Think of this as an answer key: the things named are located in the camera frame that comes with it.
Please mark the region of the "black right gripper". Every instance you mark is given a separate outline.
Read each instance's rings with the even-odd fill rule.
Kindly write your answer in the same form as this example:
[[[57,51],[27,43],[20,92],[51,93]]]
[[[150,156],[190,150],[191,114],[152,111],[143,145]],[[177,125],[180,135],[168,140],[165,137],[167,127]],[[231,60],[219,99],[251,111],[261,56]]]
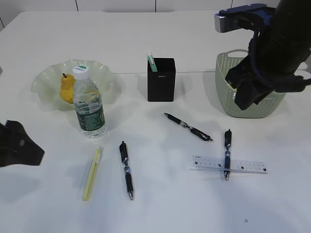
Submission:
[[[250,56],[246,56],[225,77],[236,89],[235,103],[241,110],[253,103],[259,104],[272,92],[302,92],[311,84],[310,79],[294,74],[301,61],[268,57],[257,59],[255,64],[252,62]]]

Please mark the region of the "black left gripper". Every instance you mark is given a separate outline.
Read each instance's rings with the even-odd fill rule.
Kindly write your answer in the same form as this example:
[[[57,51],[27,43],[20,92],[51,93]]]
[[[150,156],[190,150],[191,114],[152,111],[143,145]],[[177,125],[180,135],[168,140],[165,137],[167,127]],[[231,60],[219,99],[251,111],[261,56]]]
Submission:
[[[7,120],[0,125],[0,166],[39,166],[44,150],[26,133],[18,121]]]

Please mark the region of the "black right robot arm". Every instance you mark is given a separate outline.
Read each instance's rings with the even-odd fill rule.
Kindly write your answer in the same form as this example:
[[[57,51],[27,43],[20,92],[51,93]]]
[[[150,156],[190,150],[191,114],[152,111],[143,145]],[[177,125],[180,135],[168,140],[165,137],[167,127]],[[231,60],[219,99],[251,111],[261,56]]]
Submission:
[[[302,92],[310,79],[294,73],[311,54],[311,2],[282,0],[220,11],[236,29],[254,32],[248,55],[231,68],[225,80],[236,89],[235,103],[246,110],[272,92]]]

